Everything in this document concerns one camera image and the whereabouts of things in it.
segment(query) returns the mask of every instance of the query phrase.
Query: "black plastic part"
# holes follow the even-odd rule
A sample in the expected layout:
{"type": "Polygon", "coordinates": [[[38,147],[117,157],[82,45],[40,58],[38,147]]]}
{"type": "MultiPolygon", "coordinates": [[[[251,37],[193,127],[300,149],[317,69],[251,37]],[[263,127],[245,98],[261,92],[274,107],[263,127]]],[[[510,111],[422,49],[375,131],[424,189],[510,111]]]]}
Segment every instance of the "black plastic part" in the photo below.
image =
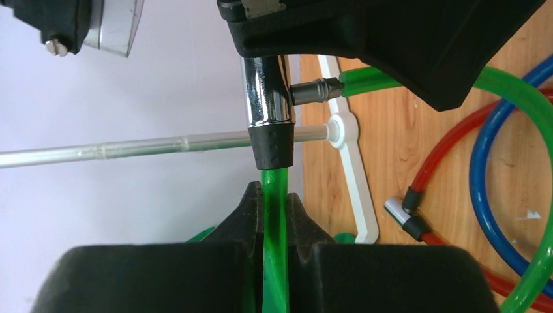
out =
{"type": "Polygon", "coordinates": [[[74,248],[31,312],[242,312],[246,260],[236,241],[74,248]]]}
{"type": "Polygon", "coordinates": [[[403,210],[405,210],[405,212],[409,214],[415,213],[421,205],[423,194],[424,192],[414,191],[413,189],[411,189],[411,187],[409,187],[409,189],[407,189],[407,192],[405,193],[405,198],[403,198],[403,202],[401,205],[403,210]]]}
{"type": "MultiPolygon", "coordinates": [[[[262,313],[262,203],[260,184],[250,183],[198,243],[72,249],[32,313],[262,313]]],[[[459,248],[340,245],[298,195],[288,195],[287,210],[291,313],[499,312],[478,264],[459,248]]]]}
{"type": "Polygon", "coordinates": [[[453,246],[315,244],[301,274],[290,312],[499,312],[478,263],[453,246]]]}
{"type": "Polygon", "coordinates": [[[248,128],[258,170],[293,166],[294,124],[268,124],[248,128]]]}
{"type": "Polygon", "coordinates": [[[91,0],[8,0],[14,16],[40,31],[40,40],[57,39],[77,54],[84,43],[92,12],[91,0]]]}
{"type": "Polygon", "coordinates": [[[218,0],[243,57],[324,54],[360,58],[438,111],[459,107],[482,68],[545,0],[281,0],[246,19],[218,0]]]}
{"type": "Polygon", "coordinates": [[[401,228],[416,241],[422,241],[421,235],[431,231],[430,226],[419,215],[413,215],[401,228]]]}

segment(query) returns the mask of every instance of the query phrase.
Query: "chrome metal fitting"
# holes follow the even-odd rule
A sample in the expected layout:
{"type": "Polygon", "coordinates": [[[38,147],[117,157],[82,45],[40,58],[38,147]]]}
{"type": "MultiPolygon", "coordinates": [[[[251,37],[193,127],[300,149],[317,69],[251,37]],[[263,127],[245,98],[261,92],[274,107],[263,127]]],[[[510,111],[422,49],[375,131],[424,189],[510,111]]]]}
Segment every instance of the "chrome metal fitting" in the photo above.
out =
{"type": "Polygon", "coordinates": [[[432,231],[430,226],[420,215],[411,215],[402,207],[402,201],[399,198],[392,197],[384,203],[384,209],[400,224],[401,228],[416,241],[422,240],[422,235],[432,231]]]}
{"type": "Polygon", "coordinates": [[[248,127],[295,123],[286,56],[242,58],[242,73],[248,127]]]}

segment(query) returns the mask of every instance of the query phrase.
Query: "black plastic jaw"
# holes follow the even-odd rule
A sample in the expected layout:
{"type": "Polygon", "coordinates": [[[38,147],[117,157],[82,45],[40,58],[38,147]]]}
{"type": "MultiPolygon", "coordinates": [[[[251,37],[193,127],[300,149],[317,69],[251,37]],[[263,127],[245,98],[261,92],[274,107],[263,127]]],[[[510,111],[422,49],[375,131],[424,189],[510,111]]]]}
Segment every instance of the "black plastic jaw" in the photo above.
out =
{"type": "Polygon", "coordinates": [[[57,39],[68,52],[77,54],[88,34],[92,0],[0,0],[14,16],[40,31],[40,41],[57,39]]]}
{"type": "MultiPolygon", "coordinates": [[[[261,313],[262,203],[260,184],[250,183],[236,210],[197,243],[74,248],[32,312],[261,313]]],[[[292,313],[499,312],[478,264],[459,248],[337,244],[296,194],[287,214],[292,313]]]]}

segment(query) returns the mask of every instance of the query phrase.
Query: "black plastic housing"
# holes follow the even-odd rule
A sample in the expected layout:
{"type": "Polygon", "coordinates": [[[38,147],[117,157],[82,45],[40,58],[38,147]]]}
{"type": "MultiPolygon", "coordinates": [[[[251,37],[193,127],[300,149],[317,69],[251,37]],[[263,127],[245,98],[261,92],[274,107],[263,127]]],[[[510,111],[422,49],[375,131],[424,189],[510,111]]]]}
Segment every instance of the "black plastic housing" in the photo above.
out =
{"type": "Polygon", "coordinates": [[[243,57],[359,58],[444,111],[544,1],[281,0],[285,10],[249,20],[240,1],[218,7],[243,57]]]}
{"type": "Polygon", "coordinates": [[[416,241],[422,241],[421,235],[432,231],[432,228],[419,215],[414,215],[401,226],[416,241]]]}
{"type": "Polygon", "coordinates": [[[402,208],[409,214],[414,214],[421,204],[424,192],[414,191],[411,186],[407,189],[405,196],[403,197],[402,208]]]}
{"type": "Polygon", "coordinates": [[[57,39],[76,54],[90,29],[92,0],[0,0],[14,16],[40,31],[40,41],[57,39]]]}

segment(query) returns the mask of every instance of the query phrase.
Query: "blue tube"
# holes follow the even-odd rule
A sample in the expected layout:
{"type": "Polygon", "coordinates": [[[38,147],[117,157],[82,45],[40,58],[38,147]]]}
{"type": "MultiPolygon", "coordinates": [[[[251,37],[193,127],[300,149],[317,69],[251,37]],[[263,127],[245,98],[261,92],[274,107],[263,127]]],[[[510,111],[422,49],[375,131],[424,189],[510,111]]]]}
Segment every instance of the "blue tube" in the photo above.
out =
{"type": "MultiPolygon", "coordinates": [[[[523,80],[537,87],[551,76],[553,76],[553,55],[526,74],[523,80]]],[[[469,190],[474,213],[476,214],[480,228],[482,228],[484,234],[501,258],[519,276],[522,276],[528,268],[529,262],[516,251],[501,232],[492,214],[488,201],[488,194],[486,192],[486,165],[490,149],[499,129],[514,110],[515,106],[511,102],[502,99],[482,126],[478,138],[474,143],[474,149],[470,159],[469,190]]],[[[543,293],[553,298],[553,281],[551,279],[544,287],[543,293]]]]}

